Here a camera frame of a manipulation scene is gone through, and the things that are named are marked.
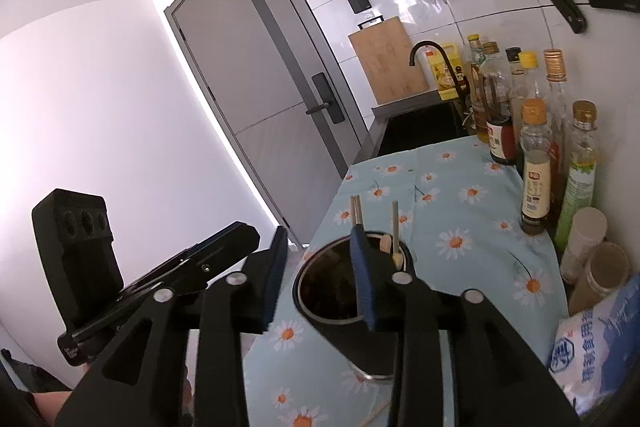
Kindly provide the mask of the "person left hand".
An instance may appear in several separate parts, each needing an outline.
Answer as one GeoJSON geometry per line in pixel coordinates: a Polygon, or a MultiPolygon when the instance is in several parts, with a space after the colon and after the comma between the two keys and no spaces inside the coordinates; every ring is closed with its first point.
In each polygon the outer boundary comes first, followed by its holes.
{"type": "Polygon", "coordinates": [[[71,394],[70,391],[32,393],[32,402],[35,404],[43,421],[48,426],[53,426],[58,413],[60,413],[71,394]]]}

